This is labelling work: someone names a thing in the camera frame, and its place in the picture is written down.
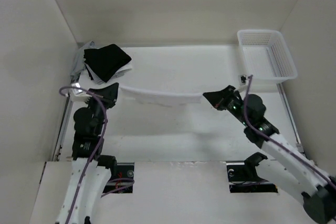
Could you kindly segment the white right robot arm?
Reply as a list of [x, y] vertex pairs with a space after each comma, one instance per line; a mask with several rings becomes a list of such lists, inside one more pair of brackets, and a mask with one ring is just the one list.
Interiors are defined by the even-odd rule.
[[260, 152], [245, 159], [244, 175], [265, 179], [299, 202], [316, 223], [335, 219], [335, 177], [317, 167], [265, 118], [260, 96], [241, 97], [233, 86], [205, 92], [203, 97], [218, 111], [228, 111], [244, 125], [244, 134]]

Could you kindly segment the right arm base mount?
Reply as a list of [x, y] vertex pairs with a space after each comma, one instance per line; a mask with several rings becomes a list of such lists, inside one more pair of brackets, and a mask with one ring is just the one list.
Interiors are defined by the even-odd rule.
[[244, 161], [226, 163], [230, 193], [278, 193], [276, 185], [260, 178], [256, 167], [267, 156], [257, 152]]

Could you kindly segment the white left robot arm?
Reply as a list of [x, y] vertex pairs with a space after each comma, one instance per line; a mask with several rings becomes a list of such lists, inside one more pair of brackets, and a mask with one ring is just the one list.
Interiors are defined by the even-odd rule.
[[107, 110], [115, 106], [118, 89], [117, 82], [102, 89], [86, 90], [77, 86], [59, 89], [62, 96], [72, 99], [74, 92], [79, 91], [86, 107], [74, 113], [71, 175], [56, 223], [93, 223], [106, 183], [118, 175], [115, 157], [101, 154]]

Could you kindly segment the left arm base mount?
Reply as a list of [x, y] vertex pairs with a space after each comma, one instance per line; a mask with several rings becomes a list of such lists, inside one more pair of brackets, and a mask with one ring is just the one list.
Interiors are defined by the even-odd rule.
[[133, 192], [134, 163], [118, 163], [108, 180], [103, 193], [116, 190], [113, 194], [129, 194]]

